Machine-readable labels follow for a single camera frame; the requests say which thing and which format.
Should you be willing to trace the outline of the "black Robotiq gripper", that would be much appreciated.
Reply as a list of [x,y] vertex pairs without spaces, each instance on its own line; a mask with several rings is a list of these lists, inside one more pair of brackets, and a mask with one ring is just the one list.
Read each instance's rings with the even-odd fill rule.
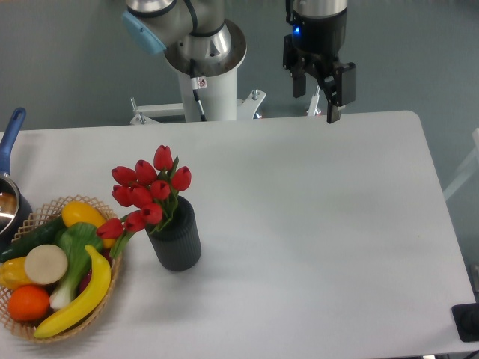
[[341,111],[356,100],[356,64],[339,62],[346,35],[345,7],[288,7],[292,27],[284,37],[283,68],[293,80],[293,97],[306,93],[306,75],[318,77],[326,96],[326,121],[339,121]]

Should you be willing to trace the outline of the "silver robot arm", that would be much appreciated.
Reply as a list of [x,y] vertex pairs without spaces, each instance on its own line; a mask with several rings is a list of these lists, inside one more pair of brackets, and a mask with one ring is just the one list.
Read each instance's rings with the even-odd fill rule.
[[[342,63],[346,1],[286,1],[291,32],[284,37],[283,67],[295,98],[306,93],[306,77],[327,101],[334,123],[356,99],[356,65]],[[177,72],[188,122],[255,118],[266,94],[253,90],[237,99],[237,68],[247,53],[242,30],[225,18],[223,1],[127,1],[122,22],[145,52],[163,54]]]

